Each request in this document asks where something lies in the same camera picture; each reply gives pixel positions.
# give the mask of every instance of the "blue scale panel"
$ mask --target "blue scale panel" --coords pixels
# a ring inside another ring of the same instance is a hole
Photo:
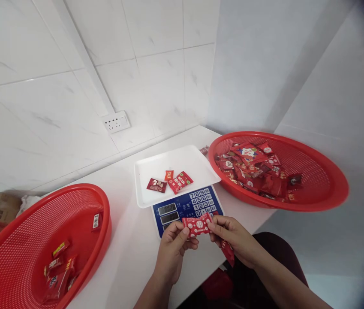
[[[200,217],[206,212],[213,215],[223,215],[223,209],[217,198],[213,186],[208,186],[197,191],[176,195],[174,198],[152,206],[159,237],[163,231],[176,220],[182,218]]]

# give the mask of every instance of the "red plastic basket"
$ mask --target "red plastic basket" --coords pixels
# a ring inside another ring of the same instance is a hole
[[[233,142],[259,145],[266,141],[278,155],[286,174],[303,174],[304,188],[298,190],[296,203],[282,203],[249,192],[228,180],[216,165],[215,157],[229,151]],[[316,212],[339,206],[349,193],[344,174],[331,160],[305,144],[280,135],[247,131],[225,134],[211,144],[208,157],[211,166],[222,179],[221,185],[234,197],[254,206]]]
[[[94,214],[102,211],[101,230],[91,232]],[[71,185],[41,199],[0,233],[0,308],[65,308],[100,265],[111,230],[109,201],[95,185]],[[82,271],[59,302],[42,304],[43,268],[66,239],[71,246],[63,255],[78,254]]]

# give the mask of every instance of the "white scale tray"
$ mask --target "white scale tray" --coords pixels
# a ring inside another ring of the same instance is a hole
[[[169,185],[165,193],[146,189],[151,178],[164,180],[165,171],[174,170],[173,177],[182,171],[193,183],[178,192],[178,195],[207,187],[220,181],[207,158],[194,146],[189,145],[135,162],[136,200],[140,208],[164,202],[175,197]]]

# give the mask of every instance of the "white countertop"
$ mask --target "white countertop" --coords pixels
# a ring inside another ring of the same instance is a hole
[[[219,136],[197,126],[70,184],[91,183],[105,191],[110,202],[112,240],[93,278],[68,308],[133,308],[153,272],[160,243],[152,210],[137,206],[133,165],[137,160],[186,145],[200,149]],[[240,221],[250,233],[275,211],[243,203],[219,184],[214,188],[225,214]],[[198,239],[198,250],[188,250],[184,256],[182,273],[172,289],[169,308],[179,306],[225,261],[222,251],[210,242],[208,235]]]

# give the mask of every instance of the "wall socket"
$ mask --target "wall socket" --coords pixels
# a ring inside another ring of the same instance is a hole
[[[107,116],[104,116],[102,117],[102,121],[109,134],[122,131],[130,127],[130,123],[125,111],[111,113]]]

